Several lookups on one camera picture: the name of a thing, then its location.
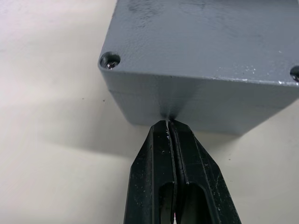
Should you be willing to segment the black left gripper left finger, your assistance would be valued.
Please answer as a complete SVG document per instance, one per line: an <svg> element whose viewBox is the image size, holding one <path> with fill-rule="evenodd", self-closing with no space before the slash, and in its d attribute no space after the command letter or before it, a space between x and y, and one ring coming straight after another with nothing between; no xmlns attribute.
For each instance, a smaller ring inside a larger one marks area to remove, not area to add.
<svg viewBox="0 0 299 224"><path fill-rule="evenodd" d="M176 169L166 121L154 124L130 169L126 224L172 224Z"/></svg>

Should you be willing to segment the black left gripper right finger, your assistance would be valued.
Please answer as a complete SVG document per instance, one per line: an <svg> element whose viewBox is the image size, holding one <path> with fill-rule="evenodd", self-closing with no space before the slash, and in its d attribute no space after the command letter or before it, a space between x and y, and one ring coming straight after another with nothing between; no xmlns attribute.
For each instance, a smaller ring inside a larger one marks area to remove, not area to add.
<svg viewBox="0 0 299 224"><path fill-rule="evenodd" d="M221 170L188 125L170 120L178 178L178 224L239 224L241 220Z"/></svg>

